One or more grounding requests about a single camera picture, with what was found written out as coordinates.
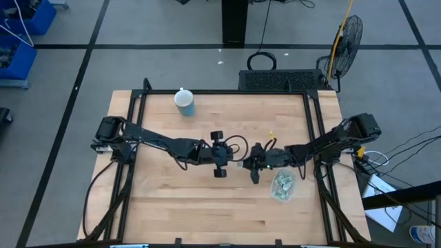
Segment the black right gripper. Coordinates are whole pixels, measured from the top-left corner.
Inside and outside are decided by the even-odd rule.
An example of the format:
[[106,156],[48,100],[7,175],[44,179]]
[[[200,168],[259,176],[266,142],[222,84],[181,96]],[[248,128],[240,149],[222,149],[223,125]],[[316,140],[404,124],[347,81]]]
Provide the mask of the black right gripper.
[[261,143],[251,147],[251,154],[243,161],[242,168],[251,170],[250,178],[253,184],[259,184],[259,170],[286,167],[291,164],[291,155],[282,149],[265,151]]

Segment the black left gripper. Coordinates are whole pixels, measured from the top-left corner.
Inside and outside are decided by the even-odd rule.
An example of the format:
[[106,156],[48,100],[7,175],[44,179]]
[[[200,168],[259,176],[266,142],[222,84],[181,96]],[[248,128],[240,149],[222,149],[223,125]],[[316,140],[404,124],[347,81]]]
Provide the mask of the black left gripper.
[[211,145],[206,144],[209,150],[209,156],[206,159],[207,164],[214,164],[217,168],[214,169],[215,178],[226,178],[227,170],[222,169],[232,159],[232,149],[228,147],[223,139],[223,132],[213,131],[210,133],[210,139],[214,141]]

